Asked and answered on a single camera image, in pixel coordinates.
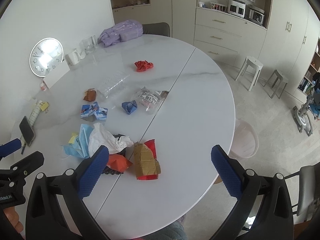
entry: crumpled white tissue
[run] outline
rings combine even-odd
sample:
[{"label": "crumpled white tissue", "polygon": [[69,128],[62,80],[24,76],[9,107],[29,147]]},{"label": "crumpled white tissue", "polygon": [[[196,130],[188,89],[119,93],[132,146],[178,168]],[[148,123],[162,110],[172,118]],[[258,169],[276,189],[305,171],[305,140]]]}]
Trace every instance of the crumpled white tissue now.
[{"label": "crumpled white tissue", "polygon": [[120,139],[115,138],[109,131],[107,131],[101,123],[95,123],[94,129],[89,138],[89,155],[90,157],[99,149],[101,145],[108,148],[109,154],[121,152],[126,147],[133,146],[133,141],[129,136],[121,136]]}]

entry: table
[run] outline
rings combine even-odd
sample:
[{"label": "table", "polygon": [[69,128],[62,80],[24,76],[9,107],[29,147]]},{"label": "table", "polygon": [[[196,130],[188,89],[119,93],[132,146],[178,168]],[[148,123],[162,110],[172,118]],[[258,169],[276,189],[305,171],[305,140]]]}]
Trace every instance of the table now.
[{"label": "table", "polygon": [[[154,68],[137,73],[134,62],[147,60]],[[37,99],[50,104],[35,124],[36,138],[18,161],[38,150],[44,165],[26,179],[30,194],[37,173],[61,175],[76,168],[81,159],[64,155],[61,145],[79,131],[84,91],[96,87],[106,76],[121,70],[130,76],[126,89],[115,98],[99,102],[108,108],[105,127],[132,141],[156,139],[162,173],[158,180],[139,181],[134,167],[123,175],[101,175],[91,195],[84,198],[90,213],[111,239],[131,239],[155,232],[190,210],[211,187],[218,174],[211,163],[211,148],[220,144],[228,153],[235,126],[235,105],[228,81],[217,64],[199,49],[182,41],[156,36],[142,37],[108,48],[97,48]],[[146,86],[170,91],[158,113],[139,109],[127,115],[121,103]],[[12,138],[19,138],[18,124]],[[62,198],[61,208],[66,209]],[[70,228],[77,232],[68,212]]]}]

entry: purple bag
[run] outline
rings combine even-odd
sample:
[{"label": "purple bag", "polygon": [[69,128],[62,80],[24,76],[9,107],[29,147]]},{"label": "purple bag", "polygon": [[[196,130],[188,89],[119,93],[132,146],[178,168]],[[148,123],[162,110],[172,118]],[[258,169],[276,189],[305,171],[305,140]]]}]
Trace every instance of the purple bag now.
[{"label": "purple bag", "polygon": [[99,39],[104,47],[116,44],[121,41],[129,41],[142,36],[142,24],[135,20],[126,20],[115,26],[105,29]]}]

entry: phone screen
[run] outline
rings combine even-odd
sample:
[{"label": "phone screen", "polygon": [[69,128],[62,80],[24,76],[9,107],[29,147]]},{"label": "phone screen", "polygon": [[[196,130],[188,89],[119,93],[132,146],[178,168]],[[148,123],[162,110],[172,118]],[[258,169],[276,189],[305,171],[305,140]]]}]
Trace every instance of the phone screen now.
[{"label": "phone screen", "polygon": [[19,127],[26,144],[29,146],[35,137],[35,133],[33,132],[26,116],[22,119]]}]

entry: wheeled base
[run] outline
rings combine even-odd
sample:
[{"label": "wheeled base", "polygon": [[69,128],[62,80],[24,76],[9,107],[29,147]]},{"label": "wheeled base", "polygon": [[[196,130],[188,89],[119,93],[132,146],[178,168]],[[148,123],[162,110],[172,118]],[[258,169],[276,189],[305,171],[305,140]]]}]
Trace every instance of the wheeled base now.
[{"label": "wheeled base", "polygon": [[[306,116],[308,117],[309,123],[310,123],[310,130],[308,131],[307,128],[307,119]],[[302,133],[302,130],[305,129],[308,136],[310,136],[311,134],[313,134],[313,128],[312,128],[312,124],[309,118],[308,113],[306,113],[306,115],[302,115],[300,114],[300,110],[295,106],[293,108],[293,117],[297,120],[297,123],[299,125],[299,132]]]}]

